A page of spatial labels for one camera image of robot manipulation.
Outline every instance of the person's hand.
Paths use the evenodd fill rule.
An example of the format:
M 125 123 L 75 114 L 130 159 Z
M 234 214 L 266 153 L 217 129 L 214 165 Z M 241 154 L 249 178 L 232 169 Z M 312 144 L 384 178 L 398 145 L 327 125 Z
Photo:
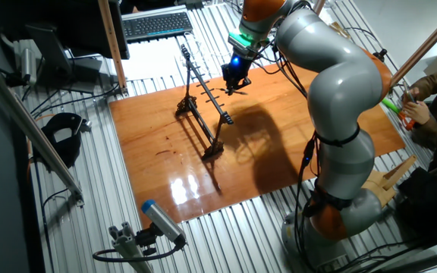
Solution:
M 424 125 L 431 118 L 428 105 L 424 102 L 408 102 L 402 111 L 406 113 L 406 117 L 412 118 L 421 125 Z
M 419 96 L 419 88 L 414 87 L 413 89 L 409 90 L 409 93 L 413 96 L 414 99 L 417 99 Z M 406 105 L 408 102 L 410 102 L 409 96 L 406 96 L 405 94 L 402 95 L 402 105 Z

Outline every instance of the blue light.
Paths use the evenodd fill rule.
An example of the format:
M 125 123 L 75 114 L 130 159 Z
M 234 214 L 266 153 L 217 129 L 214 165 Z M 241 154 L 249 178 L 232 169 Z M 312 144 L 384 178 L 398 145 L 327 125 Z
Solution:
M 232 64 L 233 65 L 238 65 L 239 64 L 239 57 L 235 57 L 232 59 Z

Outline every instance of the black metal frame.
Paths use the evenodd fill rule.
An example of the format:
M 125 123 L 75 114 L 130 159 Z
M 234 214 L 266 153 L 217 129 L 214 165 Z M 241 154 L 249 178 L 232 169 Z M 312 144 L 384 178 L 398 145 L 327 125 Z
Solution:
M 178 116 L 188 111 L 192 112 L 193 116 L 196 119 L 196 122 L 198 122 L 198 125 L 200 126 L 200 128 L 202 128 L 203 133 L 207 136 L 207 139 L 210 142 L 210 147 L 205 150 L 205 153 L 202 156 L 202 160 L 205 160 L 211 156 L 217 155 L 220 152 L 224 151 L 224 143 L 222 141 L 219 141 L 220 130 L 224 123 L 232 125 L 234 124 L 234 122 L 232 121 L 231 116 L 228 115 L 226 111 L 222 111 L 222 109 L 220 108 L 221 106 L 223 106 L 223 104 L 219 105 L 215 100 L 219 96 L 214 97 L 212 95 L 213 89 L 209 89 L 207 87 L 206 84 L 208 83 L 208 81 L 205 82 L 203 80 L 202 74 L 200 74 L 200 72 L 198 71 L 198 67 L 195 67 L 193 65 L 192 61 L 190 60 L 190 53 L 188 52 L 185 45 L 181 45 L 181 53 L 183 54 L 187 62 L 187 93 L 185 94 L 185 97 L 180 101 L 180 103 L 178 103 L 177 105 L 178 109 L 176 111 L 176 115 Z M 203 120 L 202 116 L 197 110 L 198 106 L 196 105 L 196 97 L 190 96 L 190 78 L 191 78 L 192 71 L 195 74 L 195 78 L 197 78 L 198 81 L 200 82 L 200 84 L 198 84 L 197 87 L 202 86 L 205 90 L 205 92 L 201 93 L 201 95 L 206 93 L 209 96 L 209 100 L 207 100 L 206 102 L 212 102 L 215 108 L 217 109 L 218 113 L 220 114 L 220 119 L 218 120 L 217 133 L 215 134 L 215 136 L 212 135 L 212 132 L 210 132 L 209 127 L 206 125 L 205 121 Z

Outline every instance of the keyboard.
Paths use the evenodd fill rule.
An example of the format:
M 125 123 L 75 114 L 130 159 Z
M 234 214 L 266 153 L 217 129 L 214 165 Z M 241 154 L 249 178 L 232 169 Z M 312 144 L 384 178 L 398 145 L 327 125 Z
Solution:
M 127 43 L 177 36 L 192 31 L 186 12 L 123 21 Z

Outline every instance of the wooden table surface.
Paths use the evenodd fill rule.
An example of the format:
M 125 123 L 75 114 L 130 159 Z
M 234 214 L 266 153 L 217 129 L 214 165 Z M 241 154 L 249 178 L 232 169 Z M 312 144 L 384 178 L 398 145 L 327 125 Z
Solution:
M 308 89 L 316 73 L 296 71 Z M 241 90 L 248 95 L 213 91 L 234 124 L 223 125 L 220 139 L 225 151 L 207 162 L 200 157 L 209 142 L 193 115 L 174 115 L 184 86 L 110 104 L 139 209 L 144 201 L 154 199 L 181 222 L 297 182 L 303 149 L 314 131 L 307 101 L 281 73 L 268 75 L 257 68 L 249 76 L 252 84 Z M 225 87 L 225 82 L 215 78 L 207 86 Z M 211 102 L 205 103 L 208 96 L 201 92 L 196 84 L 190 88 L 215 134 L 219 113 Z M 362 113 L 359 124 L 372 137 L 376 155 L 404 147 L 380 106 Z M 312 177 L 307 168 L 304 179 Z M 149 219 L 140 213 L 147 226 Z

